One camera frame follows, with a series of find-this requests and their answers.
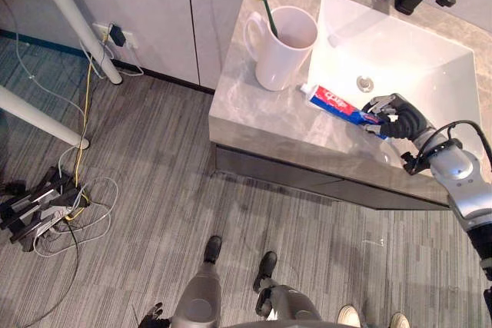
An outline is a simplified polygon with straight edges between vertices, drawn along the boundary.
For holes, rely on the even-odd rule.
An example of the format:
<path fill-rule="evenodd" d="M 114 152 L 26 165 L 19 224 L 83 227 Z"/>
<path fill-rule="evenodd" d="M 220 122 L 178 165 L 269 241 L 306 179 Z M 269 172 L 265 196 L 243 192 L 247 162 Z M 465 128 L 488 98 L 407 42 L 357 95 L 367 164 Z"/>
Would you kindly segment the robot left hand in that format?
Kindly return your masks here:
<path fill-rule="evenodd" d="M 156 303 L 143 317 L 138 328 L 169 328 L 171 318 L 161 318 L 163 303 Z"/>

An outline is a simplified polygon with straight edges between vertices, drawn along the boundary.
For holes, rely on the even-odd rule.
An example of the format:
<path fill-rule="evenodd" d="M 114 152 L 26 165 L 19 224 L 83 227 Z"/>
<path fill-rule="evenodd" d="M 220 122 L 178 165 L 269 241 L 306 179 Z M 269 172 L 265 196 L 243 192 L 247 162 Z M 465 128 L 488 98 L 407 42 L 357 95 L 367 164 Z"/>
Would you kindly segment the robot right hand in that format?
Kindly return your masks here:
<path fill-rule="evenodd" d="M 425 116 L 400 94 L 372 98 L 362 111 L 377 116 L 381 124 L 367 124 L 367 132 L 414 141 L 434 126 Z"/>

